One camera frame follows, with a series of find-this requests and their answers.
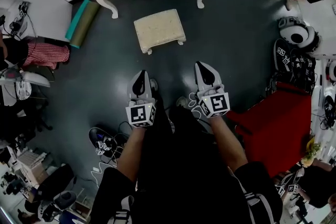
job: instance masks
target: dark gray floor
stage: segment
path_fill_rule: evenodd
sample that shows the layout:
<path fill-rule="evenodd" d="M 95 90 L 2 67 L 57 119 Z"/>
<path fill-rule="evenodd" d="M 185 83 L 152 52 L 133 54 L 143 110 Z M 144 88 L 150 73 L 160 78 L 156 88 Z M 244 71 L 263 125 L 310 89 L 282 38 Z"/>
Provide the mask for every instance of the dark gray floor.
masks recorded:
<path fill-rule="evenodd" d="M 196 0 L 111 1 L 119 19 L 111 19 L 111 12 L 100 8 L 82 47 L 72 50 L 70 64 L 61 65 L 56 81 L 44 90 L 54 130 L 31 142 L 69 163 L 84 178 L 91 178 L 99 161 L 88 130 L 97 123 L 117 130 L 127 120 L 127 83 L 141 69 L 157 79 L 165 106 L 195 91 L 197 60 L 219 71 L 233 110 L 255 104 L 272 72 L 276 18 L 286 14 L 282 0 L 203 0 L 204 9 L 197 8 Z M 154 48 L 150 56 L 143 54 L 133 21 L 172 8 L 179 13 L 186 43 L 172 42 Z M 87 184 L 94 194 L 97 189 Z"/>

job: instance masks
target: rolled mat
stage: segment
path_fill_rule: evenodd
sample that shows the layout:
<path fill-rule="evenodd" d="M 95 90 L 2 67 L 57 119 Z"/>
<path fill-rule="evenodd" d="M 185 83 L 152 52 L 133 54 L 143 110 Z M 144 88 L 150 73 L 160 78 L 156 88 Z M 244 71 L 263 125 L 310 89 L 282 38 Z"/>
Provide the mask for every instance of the rolled mat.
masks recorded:
<path fill-rule="evenodd" d="M 84 0 L 80 5 L 65 36 L 71 46 L 80 48 L 99 7 L 98 3 L 89 0 Z"/>

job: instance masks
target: cream footstool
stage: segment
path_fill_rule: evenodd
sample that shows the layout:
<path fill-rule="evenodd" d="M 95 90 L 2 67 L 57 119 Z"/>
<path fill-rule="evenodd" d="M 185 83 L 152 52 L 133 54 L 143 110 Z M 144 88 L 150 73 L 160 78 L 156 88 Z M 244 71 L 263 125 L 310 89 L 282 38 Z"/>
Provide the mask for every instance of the cream footstool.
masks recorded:
<path fill-rule="evenodd" d="M 175 9 L 155 13 L 134 22 L 140 48 L 145 54 L 152 53 L 152 47 L 177 40 L 183 45 L 184 31 Z"/>

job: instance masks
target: footstool leg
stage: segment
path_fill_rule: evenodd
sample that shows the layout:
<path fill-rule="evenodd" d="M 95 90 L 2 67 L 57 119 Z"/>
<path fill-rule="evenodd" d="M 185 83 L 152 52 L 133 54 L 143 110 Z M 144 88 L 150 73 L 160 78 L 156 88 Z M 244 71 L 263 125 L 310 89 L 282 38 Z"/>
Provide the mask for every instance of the footstool leg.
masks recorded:
<path fill-rule="evenodd" d="M 114 6 L 111 2 L 109 2 L 108 0 L 96 0 L 96 1 L 101 6 L 103 6 L 105 8 L 108 8 L 112 11 L 112 19 L 117 19 L 118 18 L 118 10 L 117 10 L 116 6 Z"/>
<path fill-rule="evenodd" d="M 177 40 L 177 43 L 178 43 L 179 45 L 183 45 L 183 42 L 186 42 L 186 39 L 185 39 L 185 38 L 182 38 L 182 39 L 178 39 L 178 40 Z"/>

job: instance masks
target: cable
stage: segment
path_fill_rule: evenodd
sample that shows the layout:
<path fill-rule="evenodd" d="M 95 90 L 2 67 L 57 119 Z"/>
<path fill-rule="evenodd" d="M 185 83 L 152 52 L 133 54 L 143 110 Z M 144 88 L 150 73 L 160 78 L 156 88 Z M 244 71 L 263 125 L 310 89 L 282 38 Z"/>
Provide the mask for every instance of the cable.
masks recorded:
<path fill-rule="evenodd" d="M 32 29 L 33 29 L 33 33 L 34 33 L 34 36 L 35 36 L 35 44 L 34 44 L 34 47 L 33 47 L 33 49 L 32 49 L 32 51 L 31 51 L 31 53 L 33 53 L 34 52 L 34 50 L 35 50 L 35 48 L 36 48 L 36 42 L 37 42 L 37 34 L 36 34 L 36 32 L 35 32 L 35 28 L 34 28 L 34 24 L 33 24 L 33 22 L 31 21 L 31 18 L 30 18 L 30 16 L 29 16 L 29 14 L 28 13 L 26 13 L 26 15 L 28 16 L 28 18 L 29 18 L 29 21 L 30 21 L 30 24 L 31 24 L 31 26 L 32 26 Z"/>
<path fill-rule="evenodd" d="M 37 86 L 37 88 L 38 88 L 38 92 L 39 92 L 41 95 L 43 95 L 43 96 L 48 100 L 48 97 L 42 92 L 40 86 L 39 86 L 39 85 L 36 85 L 36 86 Z"/>
<path fill-rule="evenodd" d="M 82 177 L 80 177 L 80 176 L 76 176 L 77 178 L 79 178 L 79 179 L 81 179 L 81 180 L 83 180 L 83 181 L 90 181 L 90 182 L 93 182 L 94 184 L 96 184 L 96 182 L 94 181 L 94 180 L 92 180 L 92 179 L 86 179 L 86 178 L 82 178 Z"/>
<path fill-rule="evenodd" d="M 5 24 L 3 24 L 3 28 L 4 28 L 4 30 L 6 31 L 6 33 L 9 34 L 9 36 L 11 36 L 12 38 L 17 37 L 20 41 L 22 40 L 17 34 L 14 34 L 14 35 L 13 35 L 13 34 L 7 32 L 7 30 L 6 30 L 6 28 L 5 28 Z"/>
<path fill-rule="evenodd" d="M 196 105 L 196 104 L 197 104 L 196 97 L 195 97 L 195 99 L 192 99 L 192 98 L 190 97 L 191 94 L 193 94 L 194 96 L 196 95 L 196 93 L 194 93 L 194 92 L 189 93 L 188 97 L 189 97 L 190 102 L 189 102 L 188 106 L 189 106 L 190 108 L 192 108 L 192 109 L 191 109 L 191 112 L 197 112 L 197 113 L 200 114 L 200 116 L 197 118 L 197 120 L 199 121 L 199 120 L 201 119 L 201 117 L 202 117 L 202 113 L 203 113 L 204 116 L 206 116 L 206 115 L 204 114 L 204 112 L 203 112 L 201 106 L 200 106 L 200 105 Z"/>
<path fill-rule="evenodd" d="M 329 127 L 323 129 L 323 128 L 321 127 L 322 123 L 325 124 L 323 121 L 321 121 L 321 123 L 320 123 L 320 129 L 321 129 L 321 130 L 325 131 L 325 130 L 329 129 Z"/>
<path fill-rule="evenodd" d="M 115 162 L 115 164 L 117 164 L 117 159 L 116 159 L 116 157 L 115 157 L 115 155 L 114 155 L 114 152 L 111 151 L 111 153 L 112 153 L 112 156 L 111 156 L 110 160 L 109 160 L 107 163 L 104 162 L 104 161 L 102 160 L 102 156 L 103 156 L 103 155 L 100 155 L 100 160 L 101 160 L 101 162 L 102 162 L 102 163 L 105 163 L 105 164 L 109 164 L 109 163 L 112 161 L 113 157 L 114 157 L 114 162 Z"/>
<path fill-rule="evenodd" d="M 120 127 L 121 127 L 121 125 L 122 124 L 124 124 L 124 123 L 127 123 L 128 124 L 128 126 L 131 128 L 131 130 L 132 130 L 132 126 L 130 125 L 130 123 L 128 122 L 128 121 L 123 121 L 123 122 L 121 122 L 120 124 L 119 124 L 119 126 L 118 126 L 118 134 L 124 134 L 124 133 L 122 133 L 121 131 L 120 131 Z"/>
<path fill-rule="evenodd" d="M 317 117 L 319 118 L 320 121 L 323 121 L 323 120 L 326 119 L 325 114 L 322 115 L 322 116 L 320 116 L 320 115 L 316 115 L 316 114 L 314 114 L 314 113 L 311 113 L 311 115 L 317 116 Z"/>
<path fill-rule="evenodd" d="M 18 98 L 16 98 L 16 97 L 12 96 L 12 95 L 9 93 L 9 91 L 8 91 L 7 88 L 6 88 L 6 84 L 3 84 L 3 86 L 5 87 L 5 90 L 6 90 L 6 92 L 9 94 L 10 97 L 12 97 L 12 98 L 15 99 L 15 100 L 20 101 L 20 99 L 18 99 Z"/>

